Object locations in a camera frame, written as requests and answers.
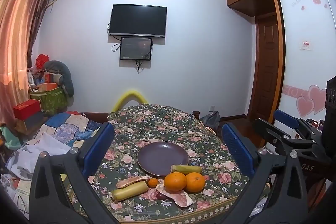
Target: round plate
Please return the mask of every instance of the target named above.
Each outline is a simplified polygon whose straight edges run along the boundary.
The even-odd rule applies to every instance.
[[[180,146],[169,142],[154,142],[141,148],[137,155],[139,166],[147,173],[164,177],[172,165],[187,165],[188,153]]]

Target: orange fruit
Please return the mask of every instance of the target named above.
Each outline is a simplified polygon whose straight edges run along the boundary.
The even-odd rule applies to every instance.
[[[189,173],[185,176],[187,178],[187,185],[185,190],[191,193],[201,191],[205,186],[205,179],[200,173]]]
[[[168,190],[179,191],[186,187],[187,178],[180,172],[173,172],[165,177],[164,185]]]
[[[154,178],[151,178],[149,179],[149,181],[147,182],[148,186],[150,188],[156,188],[156,185],[159,184],[159,180],[158,179],[154,179]]]

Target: television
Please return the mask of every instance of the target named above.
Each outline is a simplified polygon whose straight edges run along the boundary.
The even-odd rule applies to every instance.
[[[109,35],[165,37],[167,7],[115,4]]]
[[[148,37],[122,37],[120,42],[121,60],[150,60],[152,39]]]

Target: floral tablecloth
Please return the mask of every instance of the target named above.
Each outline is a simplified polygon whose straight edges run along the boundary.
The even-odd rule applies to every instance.
[[[168,106],[142,104],[112,113],[109,121],[115,127],[115,138],[89,182],[120,222],[196,223],[229,209],[248,182],[226,145],[190,114]],[[157,141],[183,147],[189,164],[203,167],[206,186],[202,192],[190,195],[194,204],[180,208],[169,199],[157,200],[156,189],[113,202],[110,192],[116,189],[118,180],[145,175],[137,164],[137,153]],[[68,180],[65,185],[75,210],[84,215]]]

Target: green storage basket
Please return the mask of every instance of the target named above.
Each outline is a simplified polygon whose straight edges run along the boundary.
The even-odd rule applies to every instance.
[[[47,115],[55,115],[57,110],[62,110],[68,105],[67,97],[60,86],[50,91],[33,91],[29,95],[31,99],[40,100],[41,108]]]

